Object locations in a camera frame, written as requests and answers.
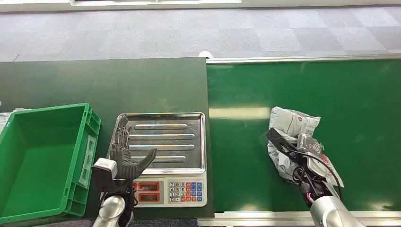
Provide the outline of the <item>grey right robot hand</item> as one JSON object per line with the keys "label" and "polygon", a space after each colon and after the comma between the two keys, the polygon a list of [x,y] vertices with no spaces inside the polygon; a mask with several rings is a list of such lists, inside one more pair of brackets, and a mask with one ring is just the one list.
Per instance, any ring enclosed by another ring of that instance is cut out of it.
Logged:
{"label": "grey right robot hand", "polygon": [[318,140],[309,134],[301,133],[298,136],[296,148],[302,154],[308,155],[306,158],[309,170],[320,177],[328,178],[332,176],[330,170],[324,165],[329,166],[329,162],[324,157],[323,145]]}

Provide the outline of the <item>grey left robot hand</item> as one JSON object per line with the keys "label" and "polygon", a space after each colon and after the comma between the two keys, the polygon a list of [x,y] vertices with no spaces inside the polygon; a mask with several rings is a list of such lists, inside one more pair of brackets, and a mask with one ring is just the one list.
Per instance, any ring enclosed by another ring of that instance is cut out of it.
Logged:
{"label": "grey left robot hand", "polygon": [[117,117],[109,152],[110,158],[117,163],[117,179],[129,180],[129,184],[131,185],[133,180],[138,178],[154,161],[157,149],[151,148],[149,153],[140,161],[132,161],[128,145],[131,126],[128,122],[128,115],[126,113],[120,114]]}

